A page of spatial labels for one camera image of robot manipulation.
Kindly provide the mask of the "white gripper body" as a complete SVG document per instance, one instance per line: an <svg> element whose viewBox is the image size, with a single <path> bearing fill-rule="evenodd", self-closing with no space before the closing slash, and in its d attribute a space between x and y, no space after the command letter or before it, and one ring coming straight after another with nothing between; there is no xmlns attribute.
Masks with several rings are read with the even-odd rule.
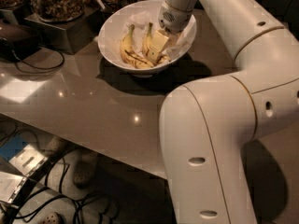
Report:
<svg viewBox="0 0 299 224"><path fill-rule="evenodd" d="M191 12L180 11L170 7L163 1L158 15L158 22L160 27L168 33L177 34L186 28L191 16Z"/></svg>

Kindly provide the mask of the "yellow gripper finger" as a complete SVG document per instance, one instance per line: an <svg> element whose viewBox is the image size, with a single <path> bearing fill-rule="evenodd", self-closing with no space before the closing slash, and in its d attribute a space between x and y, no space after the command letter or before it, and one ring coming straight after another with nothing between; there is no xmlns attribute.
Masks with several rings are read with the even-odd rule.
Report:
<svg viewBox="0 0 299 224"><path fill-rule="evenodd" d="M148 51L146 56L152 63L157 63L161 58L169 39L169 35L164 30L156 30L153 34L149 33L147 35Z"/></svg>
<svg viewBox="0 0 299 224"><path fill-rule="evenodd" d="M169 36L169 43L168 43L168 46L169 46L169 47L174 47L174 46L177 44L177 42L178 42L180 36L181 36L181 33L177 33L177 34L175 34L175 35L170 35L170 36Z"/></svg>

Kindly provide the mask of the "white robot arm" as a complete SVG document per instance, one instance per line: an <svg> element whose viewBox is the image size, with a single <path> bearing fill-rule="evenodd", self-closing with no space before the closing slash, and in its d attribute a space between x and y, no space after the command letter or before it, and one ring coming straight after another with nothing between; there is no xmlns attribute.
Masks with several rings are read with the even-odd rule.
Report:
<svg viewBox="0 0 299 224"><path fill-rule="evenodd" d="M201 3L238 70L168 94L160 143L177 224L257 224L241 160L247 142L298 118L299 43L255 0L164 0L182 31Z"/></svg>

